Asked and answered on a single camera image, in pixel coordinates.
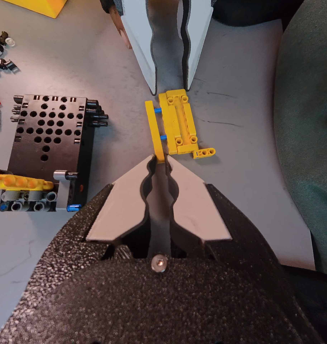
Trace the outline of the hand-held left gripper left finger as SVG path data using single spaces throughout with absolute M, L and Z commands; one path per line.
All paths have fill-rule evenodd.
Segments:
M 127 245 L 134 257 L 147 257 L 151 223 L 147 197 L 157 157 L 144 159 L 113 184 L 104 205 L 89 230 L 86 241 Z

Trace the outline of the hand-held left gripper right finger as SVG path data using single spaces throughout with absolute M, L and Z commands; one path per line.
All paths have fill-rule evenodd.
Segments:
M 204 251 L 205 245 L 232 240 L 207 184 L 173 157 L 166 157 L 166 175 L 173 197 L 170 237 L 185 253 Z

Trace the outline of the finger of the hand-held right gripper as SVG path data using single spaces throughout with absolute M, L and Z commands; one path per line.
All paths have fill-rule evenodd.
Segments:
M 213 13 L 212 0 L 180 1 L 180 38 L 183 41 L 182 74 L 190 90 Z
M 121 16 L 137 62 L 153 96 L 157 94 L 157 64 L 153 56 L 153 28 L 148 0 L 122 0 Z

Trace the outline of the short yellow lego beam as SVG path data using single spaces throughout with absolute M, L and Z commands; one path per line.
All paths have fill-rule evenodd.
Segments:
M 216 150 L 214 148 L 207 148 L 207 149 L 194 150 L 192 153 L 193 153 L 194 159 L 200 159 L 204 157 L 213 156 L 216 153 Z

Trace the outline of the yellow lego beam with pins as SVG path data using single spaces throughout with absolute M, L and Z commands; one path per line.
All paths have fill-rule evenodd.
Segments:
M 152 101 L 145 102 L 145 109 L 148 116 L 148 123 L 151 131 L 154 152 L 157 157 L 157 163 L 161 164 L 165 162 L 165 153 L 164 148 L 162 147 L 162 142 L 167 141 L 167 135 L 160 134 L 156 115 L 161 114 L 163 118 L 164 110 L 162 108 L 155 109 Z

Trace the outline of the yellow lego panel piece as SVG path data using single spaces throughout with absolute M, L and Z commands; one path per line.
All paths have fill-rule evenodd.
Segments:
M 189 98 L 184 89 L 160 93 L 164 130 L 170 155 L 193 153 L 199 150 Z

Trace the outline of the black lego base block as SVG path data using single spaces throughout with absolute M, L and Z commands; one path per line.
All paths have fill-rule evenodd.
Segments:
M 108 126 L 97 100 L 14 96 L 16 123 L 9 164 L 0 174 L 43 179 L 51 191 L 0 190 L 0 212 L 77 212 L 87 202 L 95 128 Z

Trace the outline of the person's right hand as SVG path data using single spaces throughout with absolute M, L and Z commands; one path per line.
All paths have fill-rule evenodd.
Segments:
M 123 26 L 123 22 L 122 22 L 122 19 L 121 19 L 121 16 L 119 15 L 118 13 L 118 10 L 116 8 L 115 5 L 112 5 L 110 8 L 109 8 L 109 14 L 110 14 L 110 17 L 118 31 L 118 33 L 120 34 L 120 36 L 122 37 L 127 49 L 132 49 L 132 46 L 131 46 L 131 42 L 127 36 L 127 33 L 126 33 L 126 30 Z

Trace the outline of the person's black pants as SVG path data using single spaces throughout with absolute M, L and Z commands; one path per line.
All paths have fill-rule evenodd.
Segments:
M 277 19 L 291 19 L 303 0 L 217 0 L 213 18 L 231 27 L 246 27 Z

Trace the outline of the yellow storage bin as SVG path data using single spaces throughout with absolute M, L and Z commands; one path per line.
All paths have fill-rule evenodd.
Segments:
M 66 0 L 5 0 L 33 12 L 56 19 L 66 4 Z

